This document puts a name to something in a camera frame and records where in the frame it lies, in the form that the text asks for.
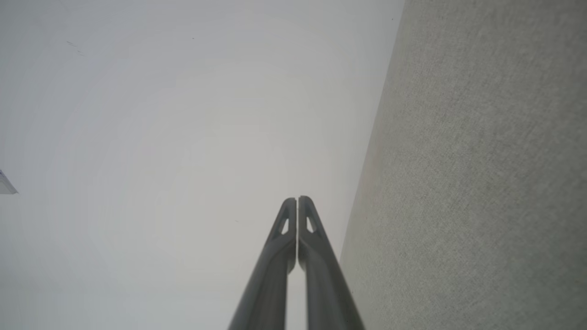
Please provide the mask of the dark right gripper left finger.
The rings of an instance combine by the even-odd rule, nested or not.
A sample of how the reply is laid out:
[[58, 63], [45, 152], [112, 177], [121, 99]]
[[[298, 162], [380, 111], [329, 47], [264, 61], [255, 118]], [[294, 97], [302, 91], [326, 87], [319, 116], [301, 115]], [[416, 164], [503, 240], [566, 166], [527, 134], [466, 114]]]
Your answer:
[[230, 330], [283, 330], [287, 315], [288, 274], [296, 263], [296, 200], [281, 205], [245, 287]]

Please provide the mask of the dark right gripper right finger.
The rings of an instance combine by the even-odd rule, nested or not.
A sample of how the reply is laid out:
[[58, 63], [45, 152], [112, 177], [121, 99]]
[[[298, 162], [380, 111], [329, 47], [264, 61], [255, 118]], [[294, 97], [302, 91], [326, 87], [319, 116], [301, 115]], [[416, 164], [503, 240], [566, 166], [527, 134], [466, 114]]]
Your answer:
[[308, 196], [298, 199], [298, 261], [306, 277], [309, 330], [363, 330], [339, 262]]

